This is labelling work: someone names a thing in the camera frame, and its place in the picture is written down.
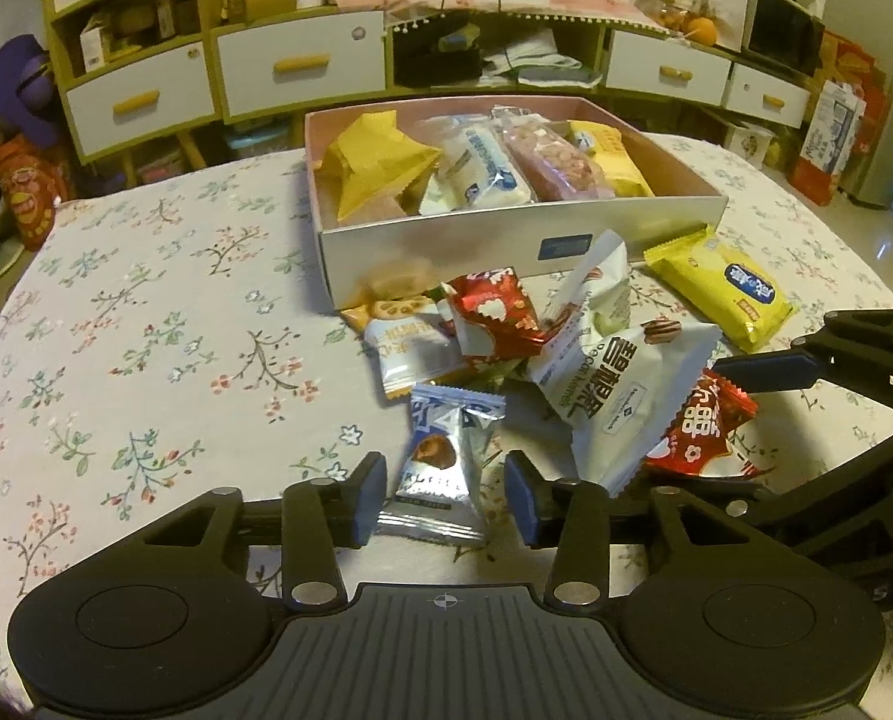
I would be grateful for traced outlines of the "white drawer far right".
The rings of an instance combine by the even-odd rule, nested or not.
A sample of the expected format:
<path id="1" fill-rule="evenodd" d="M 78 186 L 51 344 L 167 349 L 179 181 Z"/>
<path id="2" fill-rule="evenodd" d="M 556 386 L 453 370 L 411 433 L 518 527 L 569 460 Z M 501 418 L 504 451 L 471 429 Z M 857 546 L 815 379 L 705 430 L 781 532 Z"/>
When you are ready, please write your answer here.
<path id="1" fill-rule="evenodd" d="M 734 64 L 727 80 L 723 107 L 734 114 L 799 128 L 809 91 L 748 65 Z"/>

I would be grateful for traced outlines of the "silver blue chocolate packet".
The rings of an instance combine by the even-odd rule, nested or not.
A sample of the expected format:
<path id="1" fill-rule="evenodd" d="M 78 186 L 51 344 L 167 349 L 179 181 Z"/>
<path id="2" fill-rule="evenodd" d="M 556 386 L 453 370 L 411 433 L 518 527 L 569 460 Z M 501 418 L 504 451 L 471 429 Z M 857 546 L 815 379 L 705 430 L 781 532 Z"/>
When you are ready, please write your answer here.
<path id="1" fill-rule="evenodd" d="M 505 419 L 505 398 L 421 383 L 412 388 L 409 406 L 410 442 L 376 532 L 482 546 L 487 541 L 482 472 L 490 440 Z"/>

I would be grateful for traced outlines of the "yellow waffle snack packet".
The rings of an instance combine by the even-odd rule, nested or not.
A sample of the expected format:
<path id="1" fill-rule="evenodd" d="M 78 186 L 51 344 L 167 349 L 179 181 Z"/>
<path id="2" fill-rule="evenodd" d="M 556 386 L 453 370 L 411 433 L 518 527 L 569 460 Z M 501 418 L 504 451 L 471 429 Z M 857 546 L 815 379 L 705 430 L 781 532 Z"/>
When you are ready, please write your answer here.
<path id="1" fill-rule="evenodd" d="M 618 128 L 599 122 L 570 121 L 568 133 L 570 142 L 599 166 L 617 197 L 653 196 L 651 185 L 625 148 Z"/>

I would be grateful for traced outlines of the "pink nougat bar packet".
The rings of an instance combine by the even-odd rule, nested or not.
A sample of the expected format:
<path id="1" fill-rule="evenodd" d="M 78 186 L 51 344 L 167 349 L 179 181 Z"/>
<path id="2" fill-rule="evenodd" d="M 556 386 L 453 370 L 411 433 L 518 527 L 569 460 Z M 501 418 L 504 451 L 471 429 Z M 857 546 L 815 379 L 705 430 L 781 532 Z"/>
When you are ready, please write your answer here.
<path id="1" fill-rule="evenodd" d="M 562 137 L 549 119 L 516 107 L 495 106 L 492 121 L 539 202 L 614 196 L 601 167 Z"/>

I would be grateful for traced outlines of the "white pecan snack packet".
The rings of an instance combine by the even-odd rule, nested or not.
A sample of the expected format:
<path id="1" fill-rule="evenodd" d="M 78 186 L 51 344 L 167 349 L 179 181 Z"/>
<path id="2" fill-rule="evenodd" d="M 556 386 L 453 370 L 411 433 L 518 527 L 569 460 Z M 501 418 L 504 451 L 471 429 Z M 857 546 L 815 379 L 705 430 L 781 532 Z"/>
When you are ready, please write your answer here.
<path id="1" fill-rule="evenodd" d="M 371 322 L 363 338 L 376 353 L 388 400 L 404 397 L 419 383 L 448 380 L 467 371 L 459 344 L 444 330 L 436 305 L 409 319 Z"/>

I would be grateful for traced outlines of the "fruit bowl with oranges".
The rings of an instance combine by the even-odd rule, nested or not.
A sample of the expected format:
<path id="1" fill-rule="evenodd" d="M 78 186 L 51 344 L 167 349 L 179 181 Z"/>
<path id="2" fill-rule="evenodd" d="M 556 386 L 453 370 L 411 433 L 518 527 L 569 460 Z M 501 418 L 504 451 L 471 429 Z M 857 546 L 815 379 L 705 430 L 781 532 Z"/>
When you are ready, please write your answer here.
<path id="1" fill-rule="evenodd" d="M 664 29 L 687 41 L 713 47 L 720 28 L 714 20 L 714 0 L 633 0 L 638 10 Z"/>

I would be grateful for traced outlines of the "white walnut snack packet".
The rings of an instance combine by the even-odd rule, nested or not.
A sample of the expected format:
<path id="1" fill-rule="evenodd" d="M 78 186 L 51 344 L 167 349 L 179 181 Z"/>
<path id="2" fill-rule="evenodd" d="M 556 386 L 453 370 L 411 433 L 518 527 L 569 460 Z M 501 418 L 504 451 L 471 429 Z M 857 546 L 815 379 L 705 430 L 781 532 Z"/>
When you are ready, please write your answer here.
<path id="1" fill-rule="evenodd" d="M 714 323 L 632 319 L 627 246 L 601 234 L 539 312 L 528 379 L 572 431 L 579 479 L 615 496 L 661 442 L 721 340 Z"/>

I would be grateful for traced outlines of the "orange printed bag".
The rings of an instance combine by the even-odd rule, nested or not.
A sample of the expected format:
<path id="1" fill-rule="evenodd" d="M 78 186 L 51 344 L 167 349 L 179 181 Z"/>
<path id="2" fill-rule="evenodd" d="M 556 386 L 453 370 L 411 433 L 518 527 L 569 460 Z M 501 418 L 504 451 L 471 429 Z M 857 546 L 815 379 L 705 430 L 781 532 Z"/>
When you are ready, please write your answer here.
<path id="1" fill-rule="evenodd" d="M 64 161 L 19 133 L 0 144 L 0 191 L 14 216 L 23 247 L 37 252 L 69 200 Z"/>

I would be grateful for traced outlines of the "large red candy packet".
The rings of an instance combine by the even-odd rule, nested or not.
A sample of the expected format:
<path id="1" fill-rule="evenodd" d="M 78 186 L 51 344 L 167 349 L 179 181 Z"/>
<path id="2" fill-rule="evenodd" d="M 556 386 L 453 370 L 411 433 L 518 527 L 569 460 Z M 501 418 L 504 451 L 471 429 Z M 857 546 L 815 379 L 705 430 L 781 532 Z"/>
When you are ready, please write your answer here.
<path id="1" fill-rule="evenodd" d="M 731 436 L 759 413 L 759 403 L 736 383 L 705 369 L 659 444 L 645 457 L 652 472 L 686 478 L 747 479 L 762 468 L 742 458 Z"/>

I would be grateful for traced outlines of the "plain yellow snack packet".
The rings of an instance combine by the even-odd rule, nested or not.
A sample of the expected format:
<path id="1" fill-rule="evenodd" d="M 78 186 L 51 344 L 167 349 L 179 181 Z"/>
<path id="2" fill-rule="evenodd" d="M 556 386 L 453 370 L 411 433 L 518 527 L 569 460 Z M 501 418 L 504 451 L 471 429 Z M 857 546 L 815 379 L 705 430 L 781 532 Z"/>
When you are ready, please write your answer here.
<path id="1" fill-rule="evenodd" d="M 330 142 L 316 177 L 332 192 L 337 226 L 384 223 L 419 213 L 441 156 L 407 135 L 395 110 L 365 112 Z"/>

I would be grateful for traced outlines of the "yellow blue label packet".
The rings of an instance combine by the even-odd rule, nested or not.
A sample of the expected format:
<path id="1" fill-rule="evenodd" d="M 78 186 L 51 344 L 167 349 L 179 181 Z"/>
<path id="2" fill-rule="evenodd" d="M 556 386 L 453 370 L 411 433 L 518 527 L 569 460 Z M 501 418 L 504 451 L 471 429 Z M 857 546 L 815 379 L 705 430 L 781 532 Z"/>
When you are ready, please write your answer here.
<path id="1" fill-rule="evenodd" d="M 775 278 L 713 227 L 655 245 L 643 259 L 744 353 L 765 348 L 793 316 L 793 304 Z"/>

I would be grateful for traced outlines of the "small red candy packet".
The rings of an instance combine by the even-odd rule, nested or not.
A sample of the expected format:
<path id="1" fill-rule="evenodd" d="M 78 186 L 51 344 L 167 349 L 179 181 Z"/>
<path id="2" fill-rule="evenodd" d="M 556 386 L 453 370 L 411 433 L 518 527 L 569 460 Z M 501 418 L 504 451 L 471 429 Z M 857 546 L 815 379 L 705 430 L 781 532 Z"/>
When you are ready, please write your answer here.
<path id="1" fill-rule="evenodd" d="M 511 266 L 467 273 L 447 281 L 443 289 L 466 358 L 506 361 L 539 355 L 544 330 Z"/>

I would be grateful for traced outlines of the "pink white cardboard box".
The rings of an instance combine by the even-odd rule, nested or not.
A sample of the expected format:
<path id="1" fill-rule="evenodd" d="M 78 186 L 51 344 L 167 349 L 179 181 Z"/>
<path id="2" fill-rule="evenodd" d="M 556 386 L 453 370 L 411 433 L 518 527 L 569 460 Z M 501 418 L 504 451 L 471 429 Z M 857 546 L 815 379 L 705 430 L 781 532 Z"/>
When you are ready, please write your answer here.
<path id="1" fill-rule="evenodd" d="M 632 252 L 714 226 L 727 200 L 674 154 L 575 96 L 440 96 L 305 119 L 330 302 L 400 298 L 467 271 L 567 270 L 602 232 Z"/>

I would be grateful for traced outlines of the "white blue milk candy packet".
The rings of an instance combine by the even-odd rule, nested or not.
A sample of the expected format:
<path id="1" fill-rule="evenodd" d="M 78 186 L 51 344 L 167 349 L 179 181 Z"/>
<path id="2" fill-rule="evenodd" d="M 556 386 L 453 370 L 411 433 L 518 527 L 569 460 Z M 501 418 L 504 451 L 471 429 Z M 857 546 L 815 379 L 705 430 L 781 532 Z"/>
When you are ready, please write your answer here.
<path id="1" fill-rule="evenodd" d="M 417 124 L 422 143 L 441 151 L 420 200 L 422 216 L 494 210 L 536 201 L 489 115 L 437 115 Z"/>

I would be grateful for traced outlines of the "orange lotus root chip packet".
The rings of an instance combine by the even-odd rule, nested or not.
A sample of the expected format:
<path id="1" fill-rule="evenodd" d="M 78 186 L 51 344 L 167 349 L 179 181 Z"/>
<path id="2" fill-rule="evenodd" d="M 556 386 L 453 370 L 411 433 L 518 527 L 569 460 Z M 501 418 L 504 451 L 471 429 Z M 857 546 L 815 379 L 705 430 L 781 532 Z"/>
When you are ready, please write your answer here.
<path id="1" fill-rule="evenodd" d="M 339 310 L 339 316 L 363 333 L 371 322 L 418 316 L 435 305 L 432 294 L 437 289 L 437 280 L 426 271 L 373 273 L 360 280 L 352 302 Z"/>

